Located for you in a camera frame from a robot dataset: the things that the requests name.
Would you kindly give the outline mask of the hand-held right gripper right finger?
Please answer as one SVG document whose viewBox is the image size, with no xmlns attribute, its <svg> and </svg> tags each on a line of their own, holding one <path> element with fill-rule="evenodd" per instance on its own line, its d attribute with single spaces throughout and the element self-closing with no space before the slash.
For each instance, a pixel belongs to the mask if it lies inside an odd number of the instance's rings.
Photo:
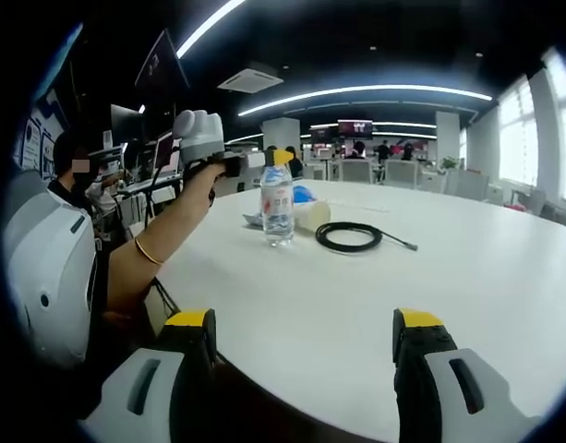
<svg viewBox="0 0 566 443">
<path fill-rule="evenodd" d="M 392 361 L 401 442 L 521 442 L 539 425 L 514 405 L 508 381 L 428 312 L 393 311 Z"/>
</svg>

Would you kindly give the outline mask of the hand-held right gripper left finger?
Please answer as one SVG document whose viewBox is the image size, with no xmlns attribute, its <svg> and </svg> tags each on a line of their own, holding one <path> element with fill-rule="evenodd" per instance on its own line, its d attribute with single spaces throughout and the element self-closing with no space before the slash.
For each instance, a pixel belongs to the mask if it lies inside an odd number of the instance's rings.
<svg viewBox="0 0 566 443">
<path fill-rule="evenodd" d="M 81 426 L 94 442 L 206 441 L 216 360 L 215 311 L 178 312 L 104 381 Z"/>
</svg>

